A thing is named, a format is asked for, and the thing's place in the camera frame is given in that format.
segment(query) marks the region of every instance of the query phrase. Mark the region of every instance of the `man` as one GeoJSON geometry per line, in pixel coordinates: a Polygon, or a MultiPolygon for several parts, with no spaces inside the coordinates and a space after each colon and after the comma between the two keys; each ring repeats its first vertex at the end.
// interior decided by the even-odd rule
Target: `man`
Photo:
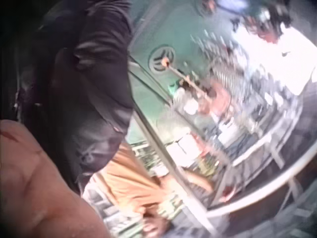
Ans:
{"type": "MultiPolygon", "coordinates": [[[[202,187],[211,195],[211,181],[187,169],[184,173],[190,183],[202,187]]],[[[126,142],[120,145],[107,166],[92,176],[91,182],[124,214],[133,212],[143,216],[144,237],[159,238],[168,230],[170,221],[158,214],[158,207],[173,192],[177,193],[179,185],[170,174],[150,177],[126,142]]],[[[228,192],[226,188],[221,199],[227,201],[233,192],[232,189],[228,192]]]]}
{"type": "Polygon", "coordinates": [[[2,120],[0,127],[1,237],[110,238],[32,134],[15,121],[2,120]]]}
{"type": "Polygon", "coordinates": [[[23,123],[77,193],[112,159],[133,110],[126,0],[64,0],[32,40],[23,123]]]}

